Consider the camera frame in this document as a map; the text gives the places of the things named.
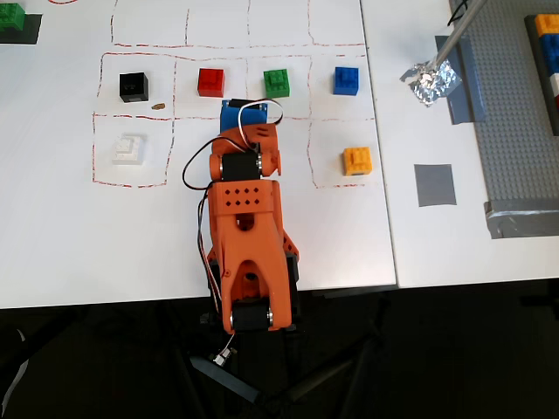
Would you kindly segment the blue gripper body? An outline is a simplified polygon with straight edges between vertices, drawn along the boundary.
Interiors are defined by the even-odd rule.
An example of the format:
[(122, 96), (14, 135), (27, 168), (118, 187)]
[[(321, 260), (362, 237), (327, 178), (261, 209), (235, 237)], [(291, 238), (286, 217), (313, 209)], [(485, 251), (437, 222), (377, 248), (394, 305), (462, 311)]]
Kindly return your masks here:
[[(252, 103), (251, 100), (230, 99), (223, 100), (220, 113), (220, 131), (238, 127), (238, 115), (240, 108), (246, 104)], [(267, 104), (250, 105), (246, 107), (241, 115), (241, 124), (258, 125), (267, 122)]]

